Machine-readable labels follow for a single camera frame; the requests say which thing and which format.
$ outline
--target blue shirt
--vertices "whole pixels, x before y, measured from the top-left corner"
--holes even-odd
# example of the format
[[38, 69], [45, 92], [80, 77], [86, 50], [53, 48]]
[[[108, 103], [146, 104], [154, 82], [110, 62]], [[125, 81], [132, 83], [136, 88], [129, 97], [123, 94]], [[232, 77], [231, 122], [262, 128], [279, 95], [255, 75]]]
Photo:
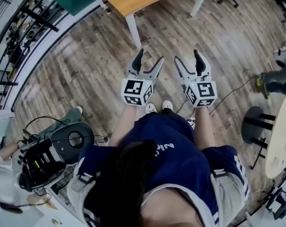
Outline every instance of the blue shirt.
[[[207, 205], [214, 217], [215, 225], [219, 219], [210, 180], [211, 173], [214, 173], [214, 170], [224, 169], [235, 174], [241, 179], [243, 187], [247, 187], [248, 192], [245, 176], [241, 171], [242, 166], [237, 161], [236, 150], [231, 146], [222, 146], [200, 151], [194, 143], [193, 129], [181, 117], [163, 114], [144, 116], [135, 122], [134, 128], [125, 136], [121, 145], [138, 140], [153, 140], [157, 143], [152, 163], [153, 173], [147, 181], [146, 192], [164, 184], [185, 187]], [[98, 146], [85, 149], [80, 155], [80, 159], [84, 160], [79, 168], [79, 174], [94, 175], [100, 172], [102, 163], [115, 149], [117, 148]]]

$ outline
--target forearm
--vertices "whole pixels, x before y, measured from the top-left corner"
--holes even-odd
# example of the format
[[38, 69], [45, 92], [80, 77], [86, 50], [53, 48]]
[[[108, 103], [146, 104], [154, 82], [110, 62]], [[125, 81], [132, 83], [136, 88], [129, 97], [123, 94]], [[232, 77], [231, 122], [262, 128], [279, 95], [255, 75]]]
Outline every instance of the forearm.
[[195, 143], [199, 150], [216, 146], [213, 127], [207, 107], [196, 109]]
[[137, 106], [125, 105], [110, 137], [109, 146], [118, 146], [125, 135], [134, 127]]
[[19, 146], [17, 143], [9, 144], [2, 149], [0, 149], [0, 157], [5, 161], [10, 156], [12, 156], [17, 150], [19, 149]]

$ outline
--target striped sleeve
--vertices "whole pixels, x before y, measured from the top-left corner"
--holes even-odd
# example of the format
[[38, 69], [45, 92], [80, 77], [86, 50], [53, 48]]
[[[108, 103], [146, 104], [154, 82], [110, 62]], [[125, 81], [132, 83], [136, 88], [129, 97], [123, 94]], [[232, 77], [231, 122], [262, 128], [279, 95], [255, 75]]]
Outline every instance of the striped sleeve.
[[241, 164], [236, 149], [232, 146], [209, 147], [202, 150], [206, 156], [214, 175], [221, 176], [229, 172], [240, 178], [245, 201], [249, 195], [249, 185], [245, 174], [245, 168]]

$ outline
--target round table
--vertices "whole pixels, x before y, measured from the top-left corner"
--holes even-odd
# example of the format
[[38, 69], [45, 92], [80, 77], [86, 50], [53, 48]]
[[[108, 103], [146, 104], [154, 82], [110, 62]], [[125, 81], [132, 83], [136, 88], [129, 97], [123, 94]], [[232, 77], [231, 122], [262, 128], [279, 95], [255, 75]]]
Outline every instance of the round table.
[[[264, 140], [258, 139], [263, 129], [272, 131], [268, 144]], [[245, 114], [241, 132], [242, 138], [246, 143], [255, 143], [267, 150], [265, 173], [268, 178], [274, 178], [283, 170], [286, 171], [286, 97], [276, 117], [264, 114], [259, 107], [250, 108]]]

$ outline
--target wooden floor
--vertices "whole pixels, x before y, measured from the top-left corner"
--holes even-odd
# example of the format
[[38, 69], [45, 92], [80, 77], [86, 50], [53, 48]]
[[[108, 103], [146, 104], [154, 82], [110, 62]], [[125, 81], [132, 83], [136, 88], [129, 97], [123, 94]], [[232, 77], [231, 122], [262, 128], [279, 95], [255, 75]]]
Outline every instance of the wooden floor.
[[[285, 40], [285, 31], [278, 18], [281, 10], [273, 0], [237, 0], [240, 4], [237, 9], [230, 0], [221, 5], [217, 0], [205, 0], [192, 18], [189, 13], [195, 1], [162, 0], [135, 14], [145, 49], [144, 68], [150, 68], [160, 56], [165, 58], [151, 97], [158, 109], [163, 100], [169, 99], [177, 111], [186, 99], [177, 81], [175, 55], [187, 65], [194, 63], [194, 49], [209, 59], [219, 94], [214, 106], [256, 74], [279, 69], [273, 51]], [[33, 118], [41, 115], [59, 118], [77, 105], [84, 108], [82, 120], [96, 134], [109, 134], [124, 106], [120, 84], [125, 65], [136, 51], [130, 39], [126, 22], [116, 11], [107, 15], [98, 9], [81, 21], [47, 54], [29, 78], [15, 105], [16, 118], [7, 141], [20, 139], [22, 128]], [[241, 122], [253, 105], [261, 106], [266, 113], [277, 114], [282, 99], [282, 95], [273, 94], [270, 100], [265, 100], [256, 92], [252, 80], [211, 114], [217, 143], [238, 150], [246, 166], [251, 193], [270, 188], [272, 180], [265, 177], [263, 159], [254, 171], [249, 170], [259, 148], [243, 143]], [[186, 102], [180, 115], [187, 118], [192, 110]], [[51, 123], [42, 119], [28, 129], [38, 133]], [[261, 195], [261, 191], [251, 195], [233, 223], [244, 218], [245, 210], [256, 209]]]

